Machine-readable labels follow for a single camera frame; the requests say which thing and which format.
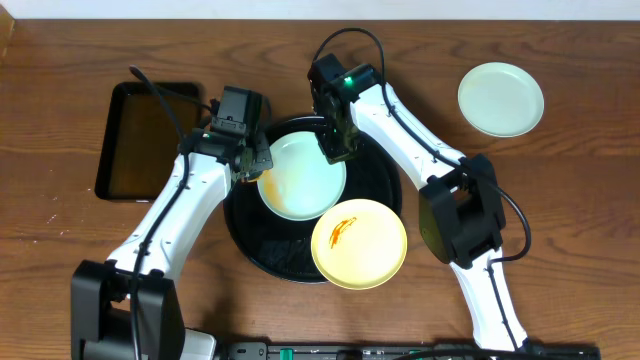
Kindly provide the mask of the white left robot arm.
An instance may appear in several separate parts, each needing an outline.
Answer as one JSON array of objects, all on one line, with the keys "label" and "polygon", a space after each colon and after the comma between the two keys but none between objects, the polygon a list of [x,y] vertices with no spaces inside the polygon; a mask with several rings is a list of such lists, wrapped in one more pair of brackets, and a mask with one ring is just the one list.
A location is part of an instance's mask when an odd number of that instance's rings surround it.
[{"label": "white left robot arm", "polygon": [[132,234],[71,280],[74,359],[211,359],[216,339],[185,326],[176,284],[204,224],[238,182],[273,165],[264,131],[196,129]]}]

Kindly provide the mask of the mint plate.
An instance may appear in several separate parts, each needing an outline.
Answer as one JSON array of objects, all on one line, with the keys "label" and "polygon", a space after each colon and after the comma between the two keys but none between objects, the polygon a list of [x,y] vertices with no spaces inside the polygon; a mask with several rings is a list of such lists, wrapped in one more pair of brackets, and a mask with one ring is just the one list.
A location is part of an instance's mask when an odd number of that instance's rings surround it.
[{"label": "mint plate", "polygon": [[284,135],[270,145],[270,151],[273,167],[257,180],[269,210],[286,220],[307,221],[338,202],[346,187],[346,165],[329,163],[313,132]]},{"label": "mint plate", "polygon": [[457,100],[471,126],[498,138],[530,132],[545,109],[542,89],[534,77],[504,62],[484,63],[469,70],[459,84]]}]

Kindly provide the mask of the yellow plate with sauce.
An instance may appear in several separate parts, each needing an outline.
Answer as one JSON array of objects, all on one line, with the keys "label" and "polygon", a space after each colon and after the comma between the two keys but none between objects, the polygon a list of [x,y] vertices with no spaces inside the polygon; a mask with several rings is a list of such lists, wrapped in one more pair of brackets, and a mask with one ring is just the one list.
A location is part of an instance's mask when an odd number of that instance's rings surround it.
[{"label": "yellow plate with sauce", "polygon": [[341,202],[320,217],[311,236],[315,266],[329,282],[367,290],[390,280],[408,248],[400,217],[369,199]]}]

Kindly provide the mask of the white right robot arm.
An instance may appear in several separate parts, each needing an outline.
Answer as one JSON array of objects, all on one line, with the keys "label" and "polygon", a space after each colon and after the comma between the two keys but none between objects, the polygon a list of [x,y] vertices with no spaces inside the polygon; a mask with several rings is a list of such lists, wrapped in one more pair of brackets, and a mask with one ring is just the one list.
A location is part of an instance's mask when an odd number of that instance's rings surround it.
[{"label": "white right robot arm", "polygon": [[484,155],[466,157],[442,142],[399,100],[392,86],[353,77],[311,88],[313,107],[328,122],[319,143],[329,161],[353,155],[362,137],[375,141],[419,192],[419,228],[434,256],[451,266],[482,349],[521,352],[528,335],[507,287],[503,206],[521,208],[497,183]]}]

